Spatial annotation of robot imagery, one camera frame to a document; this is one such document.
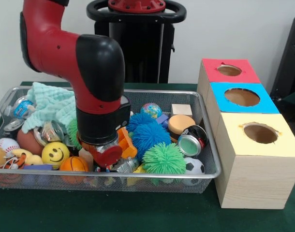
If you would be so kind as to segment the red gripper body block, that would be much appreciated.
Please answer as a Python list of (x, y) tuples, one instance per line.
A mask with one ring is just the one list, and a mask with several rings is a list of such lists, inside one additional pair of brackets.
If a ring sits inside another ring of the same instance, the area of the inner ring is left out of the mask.
[(118, 144), (118, 135), (113, 141), (104, 145), (91, 145), (80, 140), (78, 136), (77, 138), (81, 146), (92, 155), (94, 161), (101, 168), (113, 165), (121, 158), (122, 148)]

